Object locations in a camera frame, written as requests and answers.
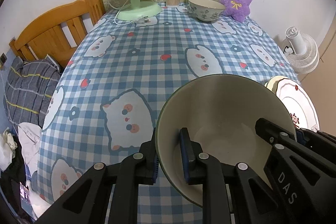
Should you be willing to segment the white plate red pattern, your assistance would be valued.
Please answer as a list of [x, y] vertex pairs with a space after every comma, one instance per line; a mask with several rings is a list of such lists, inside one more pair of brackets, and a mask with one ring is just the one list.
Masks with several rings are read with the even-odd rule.
[[296, 128], [305, 128], [313, 132], [319, 130], [315, 107], [304, 89], [290, 79], [277, 83], [276, 96], [288, 110]]

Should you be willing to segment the scalloped yellow flower plate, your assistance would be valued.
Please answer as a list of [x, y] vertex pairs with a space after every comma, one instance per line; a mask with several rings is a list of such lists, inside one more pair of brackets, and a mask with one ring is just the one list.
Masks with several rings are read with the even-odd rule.
[[285, 93], [297, 91], [300, 84], [285, 76], [275, 76], [272, 77], [264, 86], [272, 93], [279, 96], [284, 95]]

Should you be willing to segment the ceramic bowl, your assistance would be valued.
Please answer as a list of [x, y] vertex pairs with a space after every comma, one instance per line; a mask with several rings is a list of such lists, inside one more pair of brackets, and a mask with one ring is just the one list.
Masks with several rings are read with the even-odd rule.
[[203, 22], [218, 20], [225, 6], [213, 0], [188, 0], [192, 16]]
[[183, 175], [179, 132], [220, 162], [244, 162], [265, 182], [264, 166], [271, 145], [257, 136], [255, 124], [264, 118], [295, 134], [284, 104], [269, 89], [236, 75], [208, 75], [179, 88], [163, 106], [155, 130], [161, 168], [171, 185], [187, 200], [201, 206], [202, 187], [189, 186]]

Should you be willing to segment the white floor fan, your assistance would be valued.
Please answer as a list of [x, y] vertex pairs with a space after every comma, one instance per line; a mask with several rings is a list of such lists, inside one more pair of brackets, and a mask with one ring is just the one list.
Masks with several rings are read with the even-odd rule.
[[319, 63], [317, 43], [308, 34], [302, 33], [297, 27], [289, 27], [286, 32], [289, 46], [284, 55], [298, 75], [306, 75], [315, 70]]

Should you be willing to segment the white crumpled cloth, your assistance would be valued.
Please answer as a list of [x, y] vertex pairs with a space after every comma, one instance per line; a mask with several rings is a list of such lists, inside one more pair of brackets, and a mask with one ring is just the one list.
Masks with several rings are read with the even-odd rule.
[[42, 129], [28, 122], [20, 123], [17, 132], [6, 129], [1, 133], [1, 171], [30, 180], [38, 168], [41, 137]]

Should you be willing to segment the blue checkered tablecloth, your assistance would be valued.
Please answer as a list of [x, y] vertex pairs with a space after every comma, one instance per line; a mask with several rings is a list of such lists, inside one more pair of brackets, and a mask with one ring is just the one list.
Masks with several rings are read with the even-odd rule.
[[120, 162], [151, 138], [166, 100], [205, 75], [264, 84], [296, 75], [276, 42], [252, 19], [200, 22], [184, 6], [145, 23], [106, 13], [71, 57], [42, 129], [34, 190], [55, 202], [94, 163]]

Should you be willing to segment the grey plaid pillow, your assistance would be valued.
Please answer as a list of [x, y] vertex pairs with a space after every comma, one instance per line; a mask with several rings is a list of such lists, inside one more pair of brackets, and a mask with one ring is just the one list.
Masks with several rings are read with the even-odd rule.
[[42, 127], [60, 77], [61, 67], [50, 55], [35, 61], [17, 56], [10, 66], [3, 97], [9, 122]]

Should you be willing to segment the wooden bed headboard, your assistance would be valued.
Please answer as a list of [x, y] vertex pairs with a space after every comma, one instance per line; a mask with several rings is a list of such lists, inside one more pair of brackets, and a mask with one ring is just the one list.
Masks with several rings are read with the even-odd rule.
[[66, 67], [88, 31], [82, 16], [96, 24], [105, 14], [102, 0], [77, 0], [58, 6], [33, 20], [9, 46], [16, 56], [28, 61], [50, 55]]

